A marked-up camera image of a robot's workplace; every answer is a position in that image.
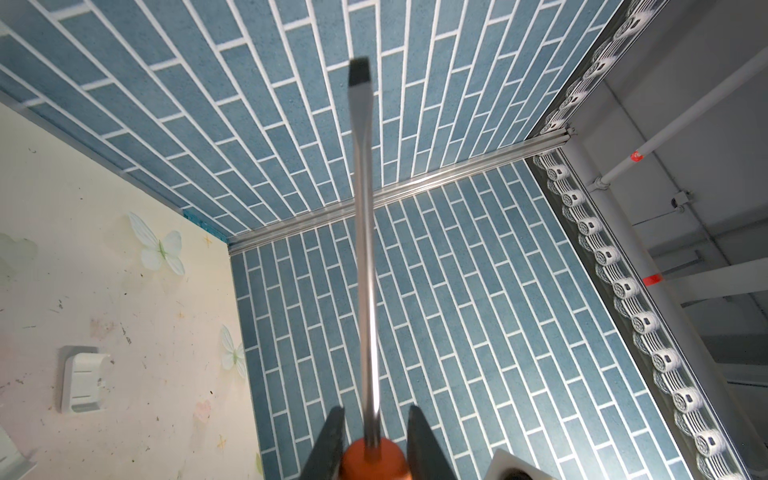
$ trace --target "white butterfly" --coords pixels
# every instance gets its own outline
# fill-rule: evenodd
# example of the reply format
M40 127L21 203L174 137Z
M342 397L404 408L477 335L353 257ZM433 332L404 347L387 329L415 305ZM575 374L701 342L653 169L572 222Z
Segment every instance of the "white butterfly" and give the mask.
M247 378L245 370L245 350L241 343L237 348L232 342L232 336L230 330L225 326L221 326L221 344L224 345L225 353L221 354L221 366L225 370L231 370L232 366L237 367L237 372L244 379Z
M131 219L136 238L146 247L141 251L141 264L149 270L157 271L162 266L164 258L174 273L184 275L184 265L179 260L181 233L173 230L165 236L163 241L159 241L138 215L128 212L128 218Z

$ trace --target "cream wall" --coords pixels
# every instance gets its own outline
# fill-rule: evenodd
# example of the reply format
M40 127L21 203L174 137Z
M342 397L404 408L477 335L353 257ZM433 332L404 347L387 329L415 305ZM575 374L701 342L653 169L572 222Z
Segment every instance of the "cream wall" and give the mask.
M0 146L0 425L25 478L261 478L247 381L221 366L227 246L3 105ZM181 233L184 276L142 266L129 211ZM111 355L105 410L58 411L70 346Z

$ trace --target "screwdriver tip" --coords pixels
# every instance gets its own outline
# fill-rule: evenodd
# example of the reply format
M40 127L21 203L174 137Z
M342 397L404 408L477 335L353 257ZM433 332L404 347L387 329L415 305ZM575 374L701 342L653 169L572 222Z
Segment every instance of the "screwdriver tip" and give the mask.
M349 86L363 84L371 81L371 68L368 57L353 58L349 61Z

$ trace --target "metal frame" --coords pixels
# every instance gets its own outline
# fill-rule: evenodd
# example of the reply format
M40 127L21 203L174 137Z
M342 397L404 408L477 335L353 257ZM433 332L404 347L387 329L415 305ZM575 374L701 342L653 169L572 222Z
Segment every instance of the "metal frame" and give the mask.
M468 161L417 175L397 184L388 185L373 193L373 208L379 208L404 198L413 197L432 188L551 150L564 144L569 138L571 138L571 135L564 128L561 128L560 130L540 135L531 140L522 141L510 147L500 148L490 154L473 157ZM353 198L319 210L296 215L291 219L232 237L230 239L230 255L237 255L275 240L322 227L353 217L354 215L355 200Z

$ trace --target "blue brick tile wall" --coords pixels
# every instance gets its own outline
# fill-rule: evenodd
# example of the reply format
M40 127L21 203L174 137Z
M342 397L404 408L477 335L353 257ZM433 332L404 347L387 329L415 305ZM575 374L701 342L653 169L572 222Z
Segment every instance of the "blue brick tile wall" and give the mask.
M459 478L505 449L555 478L689 478L524 162L376 211L382 428L419 405ZM267 480L324 415L362 436L354 221L232 258Z
M0 91L232 237L352 196L350 56L380 188L522 141L620 3L4 0Z

